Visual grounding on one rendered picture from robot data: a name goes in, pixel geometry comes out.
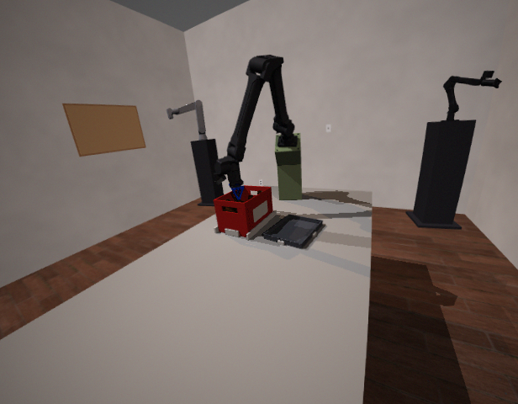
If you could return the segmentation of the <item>red crate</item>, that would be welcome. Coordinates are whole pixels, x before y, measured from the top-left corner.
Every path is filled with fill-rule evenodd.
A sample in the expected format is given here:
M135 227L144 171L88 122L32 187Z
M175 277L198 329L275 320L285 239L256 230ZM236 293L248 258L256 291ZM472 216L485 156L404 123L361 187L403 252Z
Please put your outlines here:
M241 237L246 237L250 230L272 213L272 187L243 186L245 187L240 200L245 201L245 203L235 202L233 191L214 199L220 232L225 233L225 228L227 228L239 231ZM259 190L262 192L253 195L253 198L248 200L251 191ZM225 201L226 199L230 199L230 201ZM236 212L238 211L238 213L223 211L224 207L237 208Z

